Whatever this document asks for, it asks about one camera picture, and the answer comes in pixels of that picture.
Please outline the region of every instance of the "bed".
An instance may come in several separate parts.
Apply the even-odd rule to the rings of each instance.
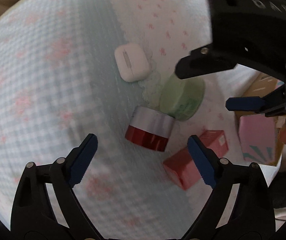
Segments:
[[[128,42],[143,48],[152,67],[144,81],[127,83],[118,73],[114,50]],[[211,188],[200,180],[181,190],[162,162],[191,134],[213,129],[225,131],[226,157],[248,165],[224,102],[245,91],[258,73],[238,65],[204,76],[199,110],[175,123],[164,153],[136,146],[124,134],[135,106],[158,107],[177,61],[210,42],[207,0],[21,0],[10,8],[0,18],[0,221],[10,228],[26,163],[52,163],[94,133],[98,151],[74,191],[103,237],[180,238]],[[278,167],[262,169],[269,184]],[[48,191],[64,224],[53,189]]]

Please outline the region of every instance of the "cardboard box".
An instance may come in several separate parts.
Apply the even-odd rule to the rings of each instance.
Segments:
[[[256,80],[251,84],[251,86],[248,88],[248,90],[242,95],[243,97],[254,97],[254,96],[259,96],[259,97],[264,97],[267,94],[271,93],[273,90],[275,90],[276,88],[280,87],[283,84],[282,81],[277,80],[276,78],[273,78],[269,75],[266,75],[264,73],[261,73]],[[282,154],[282,150],[283,150],[283,144],[278,140],[278,136],[277,134],[279,133],[279,128],[277,128],[277,123],[280,123],[280,118],[278,117],[258,117],[258,118],[250,118],[248,120],[246,120],[246,118],[244,120],[241,120],[240,118],[242,116],[248,116],[248,115],[254,115],[256,113],[254,112],[242,112],[242,111],[236,111],[235,112],[235,116],[237,118],[237,122],[239,123],[239,138],[240,138],[240,142],[241,142],[241,147],[242,147],[242,152],[243,152],[243,157],[245,160],[247,161],[255,161],[256,162],[256,157],[258,156],[257,154],[254,154],[253,151],[251,151],[253,153],[253,155],[251,153],[249,153],[249,148],[252,149],[253,147],[257,147],[257,145],[261,145],[261,147],[263,146],[262,141],[264,141],[264,136],[266,138],[275,138],[275,145],[272,148],[272,153],[267,153],[266,152],[266,147],[270,147],[268,146],[268,144],[270,145],[270,142],[266,144],[265,147],[263,147],[265,150],[261,149],[261,151],[264,151],[265,153],[267,153],[269,156],[269,158],[260,158],[257,159],[258,163],[262,163],[262,164],[266,164],[266,165],[272,165],[272,166],[276,166],[278,163],[278,160]],[[274,126],[271,127],[270,125],[268,125],[267,127],[261,127],[262,125],[259,122],[264,122],[266,124],[271,124],[272,122],[268,121],[268,120],[264,120],[264,118],[270,118],[271,120],[273,120],[272,122],[274,123]],[[253,119],[253,122],[257,122],[257,127],[258,129],[255,129],[253,127],[253,125],[251,124],[251,119]],[[249,133],[245,132],[247,129],[251,129],[251,132],[253,133],[254,137],[252,135],[250,135]],[[250,160],[248,155],[251,155],[252,157],[254,157],[255,159]]]
[[[207,130],[200,136],[200,140],[219,158],[222,158],[229,150],[222,130]],[[166,159],[163,166],[169,178],[183,190],[189,189],[201,178],[187,148]]]

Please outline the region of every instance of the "silver jar lid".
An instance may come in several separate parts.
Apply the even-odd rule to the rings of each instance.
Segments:
[[[130,126],[164,138],[169,138],[175,119],[167,114],[137,106],[132,114]]]

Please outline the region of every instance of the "metal screw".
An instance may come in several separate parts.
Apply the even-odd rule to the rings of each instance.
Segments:
[[[251,164],[251,167],[254,168],[254,169],[257,169],[257,168],[259,168],[259,164],[257,164],[257,163],[252,163],[252,164]]]
[[[208,52],[209,52],[209,48],[207,48],[207,47],[204,47],[201,49],[202,54],[207,54]]]
[[[227,165],[227,164],[229,164],[229,160],[226,159],[226,158],[221,158],[221,159],[220,159],[220,163],[222,163],[222,164],[224,164],[224,165]]]
[[[59,158],[56,160],[56,162],[57,162],[58,164],[62,164],[63,162],[65,162],[65,158],[64,158],[64,157],[59,157]]]
[[[34,165],[34,162],[29,162],[29,163],[26,164],[26,167],[27,168],[31,168],[31,167],[33,167],[33,165]]]

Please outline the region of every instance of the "green jar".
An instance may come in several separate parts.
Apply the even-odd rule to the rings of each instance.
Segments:
[[[160,111],[185,121],[191,118],[202,103],[205,83],[201,77],[179,79],[174,73],[165,83],[160,97]]]

